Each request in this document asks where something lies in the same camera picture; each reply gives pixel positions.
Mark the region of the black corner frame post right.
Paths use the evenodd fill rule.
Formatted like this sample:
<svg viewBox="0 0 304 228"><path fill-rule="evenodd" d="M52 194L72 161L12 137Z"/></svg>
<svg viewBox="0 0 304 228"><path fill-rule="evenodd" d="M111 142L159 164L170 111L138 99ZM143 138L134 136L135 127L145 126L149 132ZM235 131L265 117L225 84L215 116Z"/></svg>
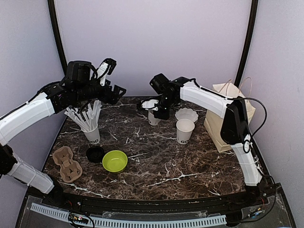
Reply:
<svg viewBox="0 0 304 228"><path fill-rule="evenodd" d="M246 62L247 62L247 57L248 57L250 46L251 46L251 41L252 41L252 36L253 36L253 32L254 32L256 16L257 16L257 8L258 8L258 0L252 0L244 46L243 46L242 55L240 58L240 63L238 66L236 78L234 81L234 85L238 88L240 88L241 80L242 80Z"/></svg>

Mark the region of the black front table rail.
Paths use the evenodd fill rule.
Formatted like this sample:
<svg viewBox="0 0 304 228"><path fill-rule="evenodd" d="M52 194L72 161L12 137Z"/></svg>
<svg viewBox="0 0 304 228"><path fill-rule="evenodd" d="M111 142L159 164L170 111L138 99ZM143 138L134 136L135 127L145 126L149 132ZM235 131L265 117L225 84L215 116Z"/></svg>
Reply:
<svg viewBox="0 0 304 228"><path fill-rule="evenodd" d="M206 211L208 214L219 213L241 219L241 211L260 205L262 209L269 211L274 207L271 197L283 202L285 194L281 184L273 184L264 187L259 197L254 198L247 192L238 192L224 196L214 196L198 199L184 200L123 200L104 199L97 197L81 196L71 193L63 193L63 203L58 205L44 196L38 190L29 188L22 202L22 208L29 206L30 200L47 206L67 209L71 212L83 215L101 215L104 212L121 212L137 214L169 214Z"/></svg>

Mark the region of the black plastic cup lid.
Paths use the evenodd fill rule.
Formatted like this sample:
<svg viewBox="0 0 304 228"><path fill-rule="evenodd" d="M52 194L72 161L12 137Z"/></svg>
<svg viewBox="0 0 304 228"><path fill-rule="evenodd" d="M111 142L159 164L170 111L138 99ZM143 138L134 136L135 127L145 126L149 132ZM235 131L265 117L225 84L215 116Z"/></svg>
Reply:
<svg viewBox="0 0 304 228"><path fill-rule="evenodd" d="M101 163L104 155L105 155L105 151L100 146L90 147L86 151L86 157L92 163Z"/></svg>

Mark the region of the white paper coffee cup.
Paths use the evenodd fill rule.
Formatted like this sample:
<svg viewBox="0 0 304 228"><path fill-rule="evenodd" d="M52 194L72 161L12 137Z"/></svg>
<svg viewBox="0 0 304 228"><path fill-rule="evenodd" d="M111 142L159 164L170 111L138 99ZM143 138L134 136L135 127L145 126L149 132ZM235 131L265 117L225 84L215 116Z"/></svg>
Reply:
<svg viewBox="0 0 304 228"><path fill-rule="evenodd" d="M176 123L176 128L177 142L182 145L187 144L195 128L194 122L189 119L180 119Z"/></svg>

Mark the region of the white scalloped ceramic bowl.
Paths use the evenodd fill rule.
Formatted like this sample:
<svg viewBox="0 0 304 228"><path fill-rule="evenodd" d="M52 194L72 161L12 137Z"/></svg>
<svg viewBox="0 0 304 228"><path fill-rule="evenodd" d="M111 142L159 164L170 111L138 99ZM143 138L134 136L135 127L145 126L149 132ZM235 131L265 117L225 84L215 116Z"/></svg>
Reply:
<svg viewBox="0 0 304 228"><path fill-rule="evenodd" d="M181 119L188 119L192 122L196 123L198 121L199 115L196 111L194 111L192 108L180 108L175 113L175 118L179 121Z"/></svg>

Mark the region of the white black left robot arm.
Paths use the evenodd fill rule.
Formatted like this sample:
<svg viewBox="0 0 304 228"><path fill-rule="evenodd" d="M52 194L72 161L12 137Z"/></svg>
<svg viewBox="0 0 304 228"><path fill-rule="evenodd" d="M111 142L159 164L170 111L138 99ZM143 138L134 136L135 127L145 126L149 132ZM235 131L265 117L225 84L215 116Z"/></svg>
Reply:
<svg viewBox="0 0 304 228"><path fill-rule="evenodd" d="M58 114L69 106L80 102L98 99L114 105L126 93L126 89L99 82L82 85L71 89L65 85L51 83L32 100L0 118L0 173L9 175L44 194L57 207L67 203L67 196L58 189L47 175L23 161L15 154L8 143L18 134L37 122Z"/></svg>

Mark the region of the lime green bowl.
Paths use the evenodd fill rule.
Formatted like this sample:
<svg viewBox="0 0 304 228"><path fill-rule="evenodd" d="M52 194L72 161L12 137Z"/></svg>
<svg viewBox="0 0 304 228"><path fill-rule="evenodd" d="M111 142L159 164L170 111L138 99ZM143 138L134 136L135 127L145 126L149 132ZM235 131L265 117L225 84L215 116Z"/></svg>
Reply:
<svg viewBox="0 0 304 228"><path fill-rule="evenodd" d="M128 164L128 157L123 151L113 150L106 153L102 160L103 167L111 173L121 173Z"/></svg>

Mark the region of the black corner frame post left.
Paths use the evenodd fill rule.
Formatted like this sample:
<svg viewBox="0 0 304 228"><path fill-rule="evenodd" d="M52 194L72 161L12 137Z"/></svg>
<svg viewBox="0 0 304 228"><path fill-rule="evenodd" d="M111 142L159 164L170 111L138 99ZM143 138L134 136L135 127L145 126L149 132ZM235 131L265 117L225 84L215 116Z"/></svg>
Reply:
<svg viewBox="0 0 304 228"><path fill-rule="evenodd" d="M64 75L67 73L67 58L63 47L63 42L61 38L58 18L57 18L57 11L56 11L56 5L54 0L47 0L48 5L48 11L51 21L51 26L53 30L53 36L57 48L57 53L59 56L60 64L63 70Z"/></svg>

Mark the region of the brown paper takeout bag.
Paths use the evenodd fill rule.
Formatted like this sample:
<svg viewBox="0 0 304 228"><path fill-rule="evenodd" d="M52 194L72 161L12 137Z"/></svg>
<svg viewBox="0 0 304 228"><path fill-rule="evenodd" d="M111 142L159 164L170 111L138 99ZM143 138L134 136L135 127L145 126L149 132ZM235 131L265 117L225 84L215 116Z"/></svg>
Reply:
<svg viewBox="0 0 304 228"><path fill-rule="evenodd" d="M237 97L249 97L250 95L244 95L241 91L241 87L236 87L232 80L229 79L225 83L213 84L213 91L232 98ZM225 153L226 151L231 150L231 146L228 145L225 141L223 141L221 137L221 130L224 127L225 132L228 132L228 129L235 130L236 121L231 112L228 113L228 116L224 119L220 118L218 115L213 113L212 111L207 111L204 121L204 127L206 128L209 136L211 137L215 147L219 153Z"/></svg>

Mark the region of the white cup holding straws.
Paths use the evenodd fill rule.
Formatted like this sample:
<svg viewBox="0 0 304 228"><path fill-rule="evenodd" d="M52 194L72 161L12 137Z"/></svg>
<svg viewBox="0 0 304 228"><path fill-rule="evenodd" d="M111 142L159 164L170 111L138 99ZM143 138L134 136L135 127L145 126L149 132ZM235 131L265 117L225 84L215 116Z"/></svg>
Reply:
<svg viewBox="0 0 304 228"><path fill-rule="evenodd" d="M91 144L98 144L100 142L100 133L98 127L94 127L89 131L82 130L82 132L85 134L87 140Z"/></svg>

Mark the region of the black corner frame post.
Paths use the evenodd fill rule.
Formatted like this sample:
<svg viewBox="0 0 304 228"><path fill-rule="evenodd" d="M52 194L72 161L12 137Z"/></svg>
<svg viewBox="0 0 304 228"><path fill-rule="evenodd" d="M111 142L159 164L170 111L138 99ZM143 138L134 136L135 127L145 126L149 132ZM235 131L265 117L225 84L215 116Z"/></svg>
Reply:
<svg viewBox="0 0 304 228"><path fill-rule="evenodd" d="M63 70L64 75L67 73L67 58L63 47L63 42L61 38L58 18L57 18L57 11L56 11L56 5L54 0L47 0L48 5L48 11L51 21L51 26L53 30L53 36L57 48L57 53L59 56L60 64Z"/></svg>
<svg viewBox="0 0 304 228"><path fill-rule="evenodd" d="M241 80L242 80L246 62L247 62L247 57L248 57L250 46L251 46L251 41L252 41L252 36L253 36L253 32L254 32L256 16L257 16L257 8L258 8L258 0L252 0L244 46L243 46L242 55L240 58L240 63L238 66L236 78L234 81L234 85L238 88L240 88Z"/></svg>

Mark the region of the bundle of white wrapped straws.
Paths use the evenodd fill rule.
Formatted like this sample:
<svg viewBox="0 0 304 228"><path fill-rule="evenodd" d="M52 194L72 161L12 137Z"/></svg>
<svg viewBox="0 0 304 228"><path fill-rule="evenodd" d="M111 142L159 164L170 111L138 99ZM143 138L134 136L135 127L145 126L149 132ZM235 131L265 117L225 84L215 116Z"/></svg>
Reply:
<svg viewBox="0 0 304 228"><path fill-rule="evenodd" d="M74 121L82 131L90 132L98 127L101 108L101 101L95 100L93 106L87 105L86 111L80 112L78 108L67 108L64 114Z"/></svg>

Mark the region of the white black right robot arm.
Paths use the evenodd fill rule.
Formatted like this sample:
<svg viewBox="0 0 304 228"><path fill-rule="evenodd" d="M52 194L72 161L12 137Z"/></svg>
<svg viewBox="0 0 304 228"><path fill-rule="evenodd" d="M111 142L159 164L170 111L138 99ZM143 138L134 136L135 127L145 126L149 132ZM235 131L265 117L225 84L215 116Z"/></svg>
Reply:
<svg viewBox="0 0 304 228"><path fill-rule="evenodd" d="M167 120L170 109L181 101L201 106L223 120L220 130L222 140L229 144L235 152L242 172L246 188L252 187L242 196L247 206L253 206L261 198L260 186L263 175L252 154L253 134L248 126L245 99L230 98L200 86L195 78L179 77L170 81L165 75L158 74L150 81L157 93L148 109L153 111L157 119Z"/></svg>

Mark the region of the brown cardboard cup carrier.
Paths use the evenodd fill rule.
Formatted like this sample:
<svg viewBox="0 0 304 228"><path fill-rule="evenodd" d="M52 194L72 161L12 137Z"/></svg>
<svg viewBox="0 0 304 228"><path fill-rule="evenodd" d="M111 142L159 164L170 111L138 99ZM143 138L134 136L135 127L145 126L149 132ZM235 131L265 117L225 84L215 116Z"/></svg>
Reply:
<svg viewBox="0 0 304 228"><path fill-rule="evenodd" d="M73 160L73 152L70 147L63 146L53 152L54 163L60 166L60 176L66 183L72 183L83 173L79 162Z"/></svg>

